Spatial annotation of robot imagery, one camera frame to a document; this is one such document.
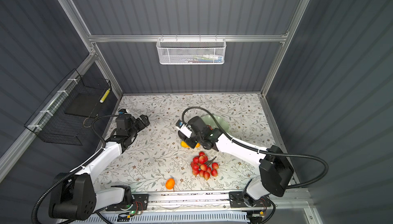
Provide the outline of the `yellow fake corn cob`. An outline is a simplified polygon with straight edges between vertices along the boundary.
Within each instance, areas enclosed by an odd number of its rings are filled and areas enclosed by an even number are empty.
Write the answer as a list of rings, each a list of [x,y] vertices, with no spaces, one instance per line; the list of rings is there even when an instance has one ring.
[[[195,141],[181,141],[181,146],[182,147],[185,147],[185,148],[191,148],[191,149],[194,149],[194,148],[196,148],[196,147],[200,147],[200,144],[198,143],[198,142],[195,142]]]

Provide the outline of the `red fake cherry bunch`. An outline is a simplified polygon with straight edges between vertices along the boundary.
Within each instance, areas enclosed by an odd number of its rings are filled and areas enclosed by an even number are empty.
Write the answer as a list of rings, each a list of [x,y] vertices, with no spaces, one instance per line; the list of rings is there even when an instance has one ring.
[[[200,151],[190,162],[191,174],[209,180],[218,176],[219,163],[217,157],[209,157],[205,152]]]

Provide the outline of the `small fake orange mandarin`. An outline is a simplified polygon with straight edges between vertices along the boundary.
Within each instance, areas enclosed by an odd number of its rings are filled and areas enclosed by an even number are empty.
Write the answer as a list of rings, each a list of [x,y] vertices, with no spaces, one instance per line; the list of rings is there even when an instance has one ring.
[[[175,187],[176,181],[173,178],[169,178],[165,183],[165,188],[168,190],[173,190]]]

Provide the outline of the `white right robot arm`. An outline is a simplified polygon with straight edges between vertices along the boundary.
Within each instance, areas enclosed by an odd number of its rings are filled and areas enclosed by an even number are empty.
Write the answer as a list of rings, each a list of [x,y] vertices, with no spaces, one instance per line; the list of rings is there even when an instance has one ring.
[[[259,176],[247,183],[243,191],[246,199],[257,200],[269,194],[277,197],[284,195],[294,169],[287,157],[281,155],[279,147],[266,148],[246,143],[226,135],[220,127],[212,128],[199,116],[187,123],[178,120],[176,129],[180,138],[191,148],[200,144],[206,150],[229,154],[253,166]]]

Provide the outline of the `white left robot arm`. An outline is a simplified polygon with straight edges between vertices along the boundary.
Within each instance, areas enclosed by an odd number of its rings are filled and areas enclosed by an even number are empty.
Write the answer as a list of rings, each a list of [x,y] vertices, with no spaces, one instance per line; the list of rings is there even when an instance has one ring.
[[[135,206],[130,187],[117,185],[97,192],[93,183],[113,160],[123,154],[137,135],[150,125],[146,115],[135,118],[126,110],[115,116],[116,128],[102,147],[69,173],[60,173],[50,191],[49,216],[55,219],[84,221],[93,213],[116,205],[121,210]]]

